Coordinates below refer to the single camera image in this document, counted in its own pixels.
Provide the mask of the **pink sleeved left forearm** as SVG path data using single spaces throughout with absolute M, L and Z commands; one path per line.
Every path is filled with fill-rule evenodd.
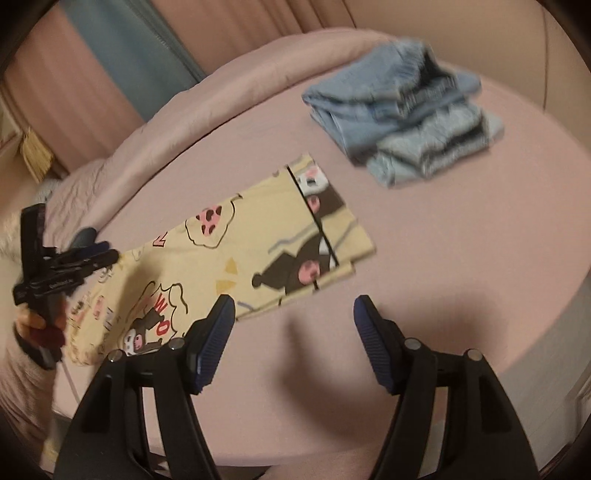
M 56 370 L 43 368 L 39 359 L 16 334 L 1 358 L 1 415 L 35 464 L 50 432 L 56 380 Z

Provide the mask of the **left hand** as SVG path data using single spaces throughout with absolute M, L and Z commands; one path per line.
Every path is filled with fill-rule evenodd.
M 27 304 L 17 307 L 16 333 L 31 347 L 50 350 L 61 349 L 65 344 L 65 327 L 66 313 L 64 306 L 58 309 L 56 318 L 50 324 L 38 313 L 30 310 Z

